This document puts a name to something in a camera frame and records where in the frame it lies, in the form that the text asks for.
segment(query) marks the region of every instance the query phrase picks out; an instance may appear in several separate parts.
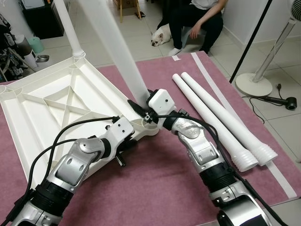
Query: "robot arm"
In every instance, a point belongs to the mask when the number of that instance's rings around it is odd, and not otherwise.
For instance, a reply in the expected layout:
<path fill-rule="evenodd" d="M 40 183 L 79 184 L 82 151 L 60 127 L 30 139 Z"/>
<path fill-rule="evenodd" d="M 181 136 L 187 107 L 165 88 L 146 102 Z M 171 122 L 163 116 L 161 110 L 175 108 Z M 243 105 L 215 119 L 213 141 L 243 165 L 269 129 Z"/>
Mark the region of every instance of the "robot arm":
<path fill-rule="evenodd" d="M 22 208 L 12 226 L 56 226 L 71 198 L 84 181 L 91 163 L 110 161 L 117 148 L 134 133 L 126 118 L 121 118 L 100 137 L 81 138 L 61 158 L 45 182 L 36 187 L 32 199 Z"/>
<path fill-rule="evenodd" d="M 177 135 L 186 147 L 188 156 L 210 192 L 209 197 L 220 208 L 217 220 L 221 226 L 271 226 L 267 215 L 257 204 L 242 181 L 221 153 L 206 139 L 204 127 L 189 119 L 184 110 L 175 111 L 174 101 L 166 90 L 151 93 L 150 109 L 143 111 L 134 102 L 129 104 L 146 122 L 158 123 Z"/>

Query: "green container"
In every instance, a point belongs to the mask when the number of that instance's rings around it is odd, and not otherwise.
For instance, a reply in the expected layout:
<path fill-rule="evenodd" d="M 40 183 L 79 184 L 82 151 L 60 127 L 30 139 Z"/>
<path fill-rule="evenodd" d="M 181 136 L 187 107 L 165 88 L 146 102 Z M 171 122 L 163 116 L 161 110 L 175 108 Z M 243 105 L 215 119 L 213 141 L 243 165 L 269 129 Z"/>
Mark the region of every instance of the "green container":
<path fill-rule="evenodd" d="M 35 53 L 40 53 L 44 50 L 44 46 L 38 37 L 30 38 L 28 43 Z"/>

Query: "white dog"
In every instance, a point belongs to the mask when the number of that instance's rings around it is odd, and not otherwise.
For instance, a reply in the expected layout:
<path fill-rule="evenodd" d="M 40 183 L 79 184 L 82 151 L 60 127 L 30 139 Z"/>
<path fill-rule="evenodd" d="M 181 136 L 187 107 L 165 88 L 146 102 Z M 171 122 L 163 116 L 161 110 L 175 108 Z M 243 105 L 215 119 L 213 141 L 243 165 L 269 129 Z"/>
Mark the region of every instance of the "white dog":
<path fill-rule="evenodd" d="M 152 34 L 151 45 L 158 46 L 163 43 L 169 42 L 171 39 L 171 32 L 169 28 L 169 24 L 166 24 L 156 30 L 155 33 Z"/>

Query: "person's hand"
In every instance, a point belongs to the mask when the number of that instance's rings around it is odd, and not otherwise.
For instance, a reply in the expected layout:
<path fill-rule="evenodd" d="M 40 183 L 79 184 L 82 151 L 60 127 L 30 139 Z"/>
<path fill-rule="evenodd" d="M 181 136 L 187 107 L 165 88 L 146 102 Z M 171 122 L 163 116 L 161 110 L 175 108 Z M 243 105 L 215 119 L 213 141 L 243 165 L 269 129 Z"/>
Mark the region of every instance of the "person's hand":
<path fill-rule="evenodd" d="M 191 33 L 190 33 L 190 37 L 191 39 L 196 39 L 198 37 L 198 34 L 199 34 L 199 31 L 201 30 L 201 23 L 200 22 L 197 22 L 192 30 L 191 30 Z"/>

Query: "wooden stool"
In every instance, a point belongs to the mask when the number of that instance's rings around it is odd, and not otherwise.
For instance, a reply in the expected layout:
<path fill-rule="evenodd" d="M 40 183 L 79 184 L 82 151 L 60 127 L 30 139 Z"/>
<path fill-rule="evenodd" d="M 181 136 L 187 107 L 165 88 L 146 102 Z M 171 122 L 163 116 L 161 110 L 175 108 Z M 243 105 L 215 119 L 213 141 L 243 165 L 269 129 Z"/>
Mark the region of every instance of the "wooden stool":
<path fill-rule="evenodd" d="M 135 5 L 137 8 L 137 13 L 138 13 L 139 19 L 141 20 L 139 0 L 135 0 Z M 122 23 L 122 0 L 120 0 L 120 22 Z"/>

